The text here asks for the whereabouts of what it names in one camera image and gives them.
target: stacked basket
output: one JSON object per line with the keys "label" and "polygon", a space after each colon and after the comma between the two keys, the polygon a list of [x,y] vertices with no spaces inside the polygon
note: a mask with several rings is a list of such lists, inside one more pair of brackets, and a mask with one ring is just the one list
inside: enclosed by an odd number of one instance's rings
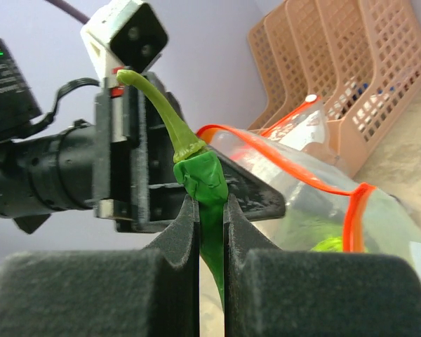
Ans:
{"label": "stacked basket", "polygon": [[248,40],[268,97],[249,129],[318,94],[330,145],[352,176],[421,89],[421,29],[410,0],[285,0]]}

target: black cylinder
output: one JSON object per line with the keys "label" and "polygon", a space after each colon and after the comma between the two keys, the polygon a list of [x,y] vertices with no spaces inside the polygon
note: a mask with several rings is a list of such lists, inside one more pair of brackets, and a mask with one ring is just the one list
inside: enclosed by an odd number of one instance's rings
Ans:
{"label": "black cylinder", "polygon": [[13,143],[0,168],[0,216],[91,209],[95,127]]}

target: green object in bag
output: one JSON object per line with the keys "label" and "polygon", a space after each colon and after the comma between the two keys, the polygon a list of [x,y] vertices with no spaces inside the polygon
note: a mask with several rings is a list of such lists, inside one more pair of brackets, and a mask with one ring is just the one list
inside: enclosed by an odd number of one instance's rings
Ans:
{"label": "green object in bag", "polygon": [[157,109],[175,150],[173,173],[179,184],[199,203],[201,220],[200,255],[213,274],[225,307],[223,272],[223,209],[228,188],[222,165],[214,151],[205,148],[188,125],[179,118],[165,96],[142,75],[133,70],[119,70],[117,80],[142,91]]}

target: black cable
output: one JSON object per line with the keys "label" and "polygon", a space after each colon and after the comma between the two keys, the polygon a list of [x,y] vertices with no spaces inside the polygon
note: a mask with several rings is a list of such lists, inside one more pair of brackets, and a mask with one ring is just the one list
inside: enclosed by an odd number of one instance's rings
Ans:
{"label": "black cable", "polygon": [[73,18],[77,19],[83,25],[85,25],[89,21],[89,17],[87,17],[82,12],[78,11],[75,7],[68,4],[64,0],[45,0],[45,1],[49,2],[55,7],[58,7],[61,11],[64,11],[65,13],[69,14]]}
{"label": "black cable", "polygon": [[35,135],[45,130],[48,126],[50,126],[55,121],[55,117],[56,117],[56,114],[58,113],[58,106],[59,106],[59,102],[61,98],[71,93],[73,90],[81,88],[82,86],[100,86],[100,82],[97,81],[96,79],[84,77],[81,79],[74,79],[73,81],[70,81],[64,84],[63,86],[61,86],[58,89],[58,92],[55,97],[55,102],[53,104],[53,108],[51,109],[51,111],[47,113],[40,122],[26,129],[24,133],[19,135],[19,138],[25,139],[25,138],[31,137],[32,135]]}

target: green chili pepper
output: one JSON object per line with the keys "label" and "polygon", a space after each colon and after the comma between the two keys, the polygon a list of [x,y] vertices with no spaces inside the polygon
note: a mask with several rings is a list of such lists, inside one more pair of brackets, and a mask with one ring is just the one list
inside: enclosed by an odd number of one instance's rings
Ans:
{"label": "green chili pepper", "polygon": [[200,254],[213,274],[224,306],[223,209],[228,188],[222,165],[214,151],[205,148],[188,125],[179,118],[168,100],[142,75],[133,70],[119,70],[117,81],[142,91],[166,125],[175,154],[173,173],[179,184],[199,203],[201,219]]}

